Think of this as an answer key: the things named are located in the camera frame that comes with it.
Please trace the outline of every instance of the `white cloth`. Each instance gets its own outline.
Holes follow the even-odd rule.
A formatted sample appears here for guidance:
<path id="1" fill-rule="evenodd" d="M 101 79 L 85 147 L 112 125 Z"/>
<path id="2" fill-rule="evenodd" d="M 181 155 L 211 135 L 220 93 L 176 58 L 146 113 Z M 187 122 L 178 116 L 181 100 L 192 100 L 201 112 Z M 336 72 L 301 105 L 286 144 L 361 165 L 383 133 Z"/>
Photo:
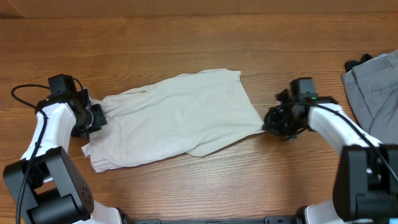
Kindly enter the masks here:
<path id="1" fill-rule="evenodd" d="M 239 71 L 205 70 L 107 96 L 108 124 L 83 146 L 96 172 L 132 167 L 187 152 L 205 156 L 248 135 L 263 121 Z"/>

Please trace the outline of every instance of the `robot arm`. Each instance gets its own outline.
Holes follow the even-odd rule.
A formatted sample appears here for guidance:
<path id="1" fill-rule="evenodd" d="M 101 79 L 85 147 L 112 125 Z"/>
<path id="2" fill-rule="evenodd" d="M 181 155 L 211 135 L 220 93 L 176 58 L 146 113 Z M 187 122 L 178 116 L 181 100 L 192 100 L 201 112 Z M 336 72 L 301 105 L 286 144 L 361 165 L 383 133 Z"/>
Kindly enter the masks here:
<path id="1" fill-rule="evenodd" d="M 88 184 L 68 156 L 70 136 L 88 138 L 106 124 L 101 106 L 90 105 L 88 90 L 77 91 L 71 76 L 51 77 L 49 85 L 51 95 L 40 101 L 36 109 L 48 117 L 37 154 L 30 161 L 44 123 L 43 114 L 38 112 L 28 150 L 19 162 L 6 166 L 3 172 L 17 201 L 26 165 L 33 162 L 21 205 L 25 223 L 122 224 L 120 210 L 93 200 Z M 54 181 L 56 187 L 37 194 L 35 189 L 48 181 Z"/>
<path id="2" fill-rule="evenodd" d="M 361 219 L 388 223 L 398 217 L 398 183 L 391 174 L 398 173 L 398 146 L 384 145 L 366 134 L 333 98 L 318 97 L 311 78 L 294 80 L 290 87 L 291 96 L 288 90 L 276 95 L 281 105 L 270 108 L 263 129 L 290 136 L 284 139 L 296 136 L 299 130 L 316 131 L 340 156 L 333 200 L 307 207 L 302 217 L 306 224 Z"/>

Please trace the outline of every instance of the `black cube actuator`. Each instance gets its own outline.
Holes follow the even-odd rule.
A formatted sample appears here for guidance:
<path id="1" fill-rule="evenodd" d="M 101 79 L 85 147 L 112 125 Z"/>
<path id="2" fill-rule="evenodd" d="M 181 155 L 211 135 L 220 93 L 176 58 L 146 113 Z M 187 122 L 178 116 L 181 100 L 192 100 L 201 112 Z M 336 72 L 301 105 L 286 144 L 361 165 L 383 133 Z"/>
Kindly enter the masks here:
<path id="1" fill-rule="evenodd" d="M 316 98 L 315 85 L 312 78 L 298 78 L 290 82 L 292 101 L 302 101 L 305 98 Z"/>
<path id="2" fill-rule="evenodd" d="M 25 224 L 74 223 L 90 219 L 94 210 L 93 196 L 66 151 L 60 146 L 33 160 L 22 201 L 21 215 Z M 27 163 L 23 159 L 6 166 L 3 172 L 15 202 L 18 201 Z M 37 194 L 35 189 L 48 178 L 53 179 L 56 187 Z"/>
<path id="3" fill-rule="evenodd" d="M 398 173 L 398 145 L 380 145 L 377 150 Z M 346 222 L 370 218 L 374 223 L 389 223 L 390 217 L 398 217 L 398 185 L 371 148 L 345 146 L 333 188 L 333 204 Z"/>

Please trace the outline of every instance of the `cream garment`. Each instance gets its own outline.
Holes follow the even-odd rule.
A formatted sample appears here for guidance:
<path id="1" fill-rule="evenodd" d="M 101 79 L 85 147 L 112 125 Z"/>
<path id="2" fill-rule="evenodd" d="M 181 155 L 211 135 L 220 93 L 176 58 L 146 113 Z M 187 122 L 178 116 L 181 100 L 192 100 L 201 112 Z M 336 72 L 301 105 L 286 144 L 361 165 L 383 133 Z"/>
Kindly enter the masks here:
<path id="1" fill-rule="evenodd" d="M 104 100 L 108 124 L 83 146 L 96 172 L 133 167 L 187 152 L 205 156 L 248 135 L 263 121 L 240 71 L 181 74 Z"/>

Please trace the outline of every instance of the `folded gray cloth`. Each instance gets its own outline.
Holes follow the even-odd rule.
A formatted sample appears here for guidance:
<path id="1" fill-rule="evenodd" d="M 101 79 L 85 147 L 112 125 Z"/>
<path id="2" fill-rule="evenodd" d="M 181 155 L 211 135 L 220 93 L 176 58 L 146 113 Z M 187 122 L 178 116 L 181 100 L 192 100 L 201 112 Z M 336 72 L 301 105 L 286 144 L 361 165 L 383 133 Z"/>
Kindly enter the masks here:
<path id="1" fill-rule="evenodd" d="M 364 131 L 385 144 L 398 144 L 398 50 L 355 66 L 341 77 Z"/>

